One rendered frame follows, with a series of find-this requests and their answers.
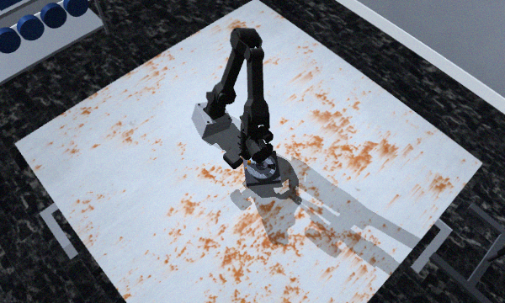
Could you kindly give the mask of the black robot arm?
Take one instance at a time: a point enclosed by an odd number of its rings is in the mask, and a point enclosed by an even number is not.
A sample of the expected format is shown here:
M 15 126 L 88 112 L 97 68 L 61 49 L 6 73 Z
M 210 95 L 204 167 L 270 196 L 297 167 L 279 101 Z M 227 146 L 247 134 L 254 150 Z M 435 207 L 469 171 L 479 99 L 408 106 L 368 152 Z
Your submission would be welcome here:
M 268 104 L 263 96 L 263 41 L 253 28 L 234 28 L 230 43 L 232 50 L 222 79 L 213 87 L 212 92 L 206 92 L 208 104 L 203 110 L 213 120 L 226 114 L 226 105 L 235 102 L 237 95 L 234 85 L 246 59 L 247 102 L 244 104 L 243 115 L 240 116 L 241 138 L 247 146 L 246 154 L 260 164 L 273 154 L 274 149 L 271 143 L 265 144 L 263 140 L 270 128 Z M 258 128 L 259 125 L 264 127 Z

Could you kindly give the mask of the light blue round flange plate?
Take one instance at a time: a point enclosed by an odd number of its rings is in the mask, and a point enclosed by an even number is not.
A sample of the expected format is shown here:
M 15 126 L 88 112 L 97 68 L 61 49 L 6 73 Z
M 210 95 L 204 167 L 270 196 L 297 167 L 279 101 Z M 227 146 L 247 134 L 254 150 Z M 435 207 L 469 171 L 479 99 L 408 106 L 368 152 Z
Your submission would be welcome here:
M 247 170 L 248 172 L 255 178 L 258 179 L 266 179 L 270 178 L 276 170 L 276 162 L 275 160 L 269 156 L 266 160 L 264 160 L 267 163 L 267 168 L 265 170 L 259 170 L 256 168 L 256 162 L 250 158 L 247 160 Z M 253 164 L 253 165 L 252 165 Z M 268 174 L 268 175 L 266 175 Z

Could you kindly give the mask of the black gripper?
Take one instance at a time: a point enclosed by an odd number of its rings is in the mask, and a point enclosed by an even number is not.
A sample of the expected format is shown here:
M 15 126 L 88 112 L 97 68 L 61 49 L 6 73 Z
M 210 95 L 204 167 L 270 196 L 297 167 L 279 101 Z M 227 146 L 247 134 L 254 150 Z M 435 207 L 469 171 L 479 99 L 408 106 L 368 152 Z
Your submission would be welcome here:
M 233 169 L 237 169 L 239 166 L 242 165 L 243 160 L 240 156 L 242 156 L 245 160 L 249 160 L 251 158 L 250 155 L 248 156 L 248 154 L 246 154 L 247 146 L 245 144 L 245 141 L 241 138 L 241 134 L 239 134 L 237 137 L 240 139 L 240 141 L 238 142 L 238 145 L 240 146 L 236 148 L 235 151 L 230 149 L 225 154 L 223 154 L 223 160 L 227 162 Z M 263 136 L 263 139 L 265 140 L 266 144 L 271 142 L 273 138 L 274 135 L 270 130 L 268 131 L 268 135 Z

